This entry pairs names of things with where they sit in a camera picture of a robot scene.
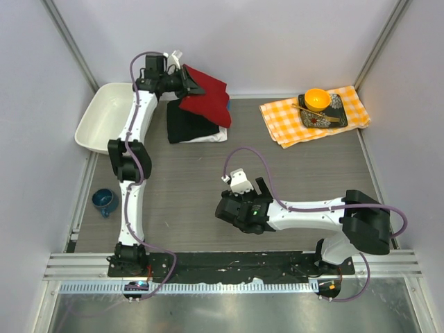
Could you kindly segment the red t-shirt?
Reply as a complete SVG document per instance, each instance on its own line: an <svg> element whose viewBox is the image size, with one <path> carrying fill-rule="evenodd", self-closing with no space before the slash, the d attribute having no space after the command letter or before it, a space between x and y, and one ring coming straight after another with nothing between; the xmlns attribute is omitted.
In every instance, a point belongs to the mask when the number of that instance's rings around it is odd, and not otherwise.
<svg viewBox="0 0 444 333"><path fill-rule="evenodd" d="M188 65L184 67L205 93L184 97L180 108L205 117L218 126L229 128L232 119L228 111L230 97L226 92L227 84Z"/></svg>

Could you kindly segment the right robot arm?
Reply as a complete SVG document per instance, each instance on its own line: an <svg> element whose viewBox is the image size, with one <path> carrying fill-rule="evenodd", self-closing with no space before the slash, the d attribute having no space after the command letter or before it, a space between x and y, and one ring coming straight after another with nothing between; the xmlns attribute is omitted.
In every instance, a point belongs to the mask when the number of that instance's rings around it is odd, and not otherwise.
<svg viewBox="0 0 444 333"><path fill-rule="evenodd" d="M262 178L258 188L233 187L221 194L215 216L247 234L288 229L326 230L312 259L300 264L300 274L316 276L337 271L353 255L390 252L390 212L361 191L348 190L343 198L317 202L280 202Z"/></svg>

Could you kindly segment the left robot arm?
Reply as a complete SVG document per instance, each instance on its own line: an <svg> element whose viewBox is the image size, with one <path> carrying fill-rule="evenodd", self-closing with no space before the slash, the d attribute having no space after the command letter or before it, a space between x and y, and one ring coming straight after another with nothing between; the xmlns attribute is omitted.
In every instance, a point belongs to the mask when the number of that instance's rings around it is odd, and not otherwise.
<svg viewBox="0 0 444 333"><path fill-rule="evenodd" d="M112 171L121 191L121 228L113 255L107 258L112 278L139 277L148 270L144 243L143 199L152 170L144 139L160 97L172 92L181 98L204 95L205 90L180 64L181 51L172 54L143 52L145 65L138 75L131 72L133 101L123 130L108 142Z"/></svg>

